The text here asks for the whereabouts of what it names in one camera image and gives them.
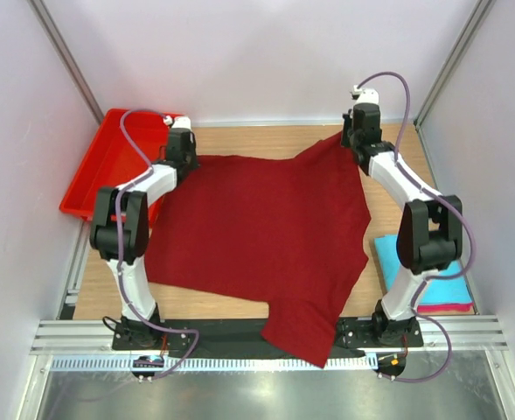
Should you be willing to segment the folded blue t-shirt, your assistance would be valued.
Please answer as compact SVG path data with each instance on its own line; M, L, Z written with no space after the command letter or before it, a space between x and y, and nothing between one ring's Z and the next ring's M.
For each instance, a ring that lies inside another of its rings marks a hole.
M376 254L379 259L384 285L389 291L394 284L399 271L400 261L397 255L397 235L384 235L373 240ZM436 305L458 303L472 303L465 278L457 277L451 280L434 280L427 287L420 304Z

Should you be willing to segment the dark red t-shirt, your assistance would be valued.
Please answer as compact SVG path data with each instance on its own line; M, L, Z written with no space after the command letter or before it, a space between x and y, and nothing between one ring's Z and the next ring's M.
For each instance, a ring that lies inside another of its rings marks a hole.
M351 152L333 135L293 158L203 156L168 193L148 279L268 305L262 337L323 367L367 265L371 216Z

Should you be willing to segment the red plastic bin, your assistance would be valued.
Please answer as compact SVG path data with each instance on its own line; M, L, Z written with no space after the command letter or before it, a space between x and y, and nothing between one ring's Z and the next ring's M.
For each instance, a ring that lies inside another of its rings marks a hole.
M112 108L105 115L60 202L62 213L92 220L101 187L118 186L147 170L147 164L122 134L120 121L125 113L122 108ZM135 112L126 118L125 128L150 161L164 156L170 127L162 117L147 111Z

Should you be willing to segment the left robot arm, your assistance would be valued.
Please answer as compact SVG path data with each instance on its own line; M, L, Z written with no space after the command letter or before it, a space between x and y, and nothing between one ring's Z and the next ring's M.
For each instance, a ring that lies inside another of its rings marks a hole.
M198 167L190 126L177 121L168 130L164 157L152 163L122 133L148 169L116 187L99 189L90 228L90 244L111 269L122 301L121 319L113 327L114 350L151 350L163 340L163 325L145 269L150 239L149 207L176 189Z

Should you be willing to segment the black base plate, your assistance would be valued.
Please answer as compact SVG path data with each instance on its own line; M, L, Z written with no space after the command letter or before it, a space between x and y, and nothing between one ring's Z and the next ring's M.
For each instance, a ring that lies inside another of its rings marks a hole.
M158 354L179 358L187 353L193 336L186 332L194 328L200 332L192 358L203 359L297 359L295 353L287 352L268 343L261 336L265 325L263 319L196 319L169 320L165 326L178 329L179 334L154 331L143 323L117 321L110 317L102 323L113 333L111 348L115 351L155 351ZM372 321L360 318L341 318L336 324L334 339L328 348L330 359L358 358L367 348L387 353L391 348L402 351L424 345L419 323L414 321L403 332L391 337L375 335Z

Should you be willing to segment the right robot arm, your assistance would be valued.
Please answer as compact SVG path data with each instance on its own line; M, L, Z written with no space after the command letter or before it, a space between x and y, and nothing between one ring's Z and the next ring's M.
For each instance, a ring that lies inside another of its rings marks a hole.
M431 277L439 275L462 253L462 202L439 193L398 161L382 138L380 109L359 102L344 115L341 144L351 150L363 173L384 187L402 211L396 239L400 262L392 287L378 301L370 319L353 319L346 328L349 348L401 347L407 339L420 345L416 309Z

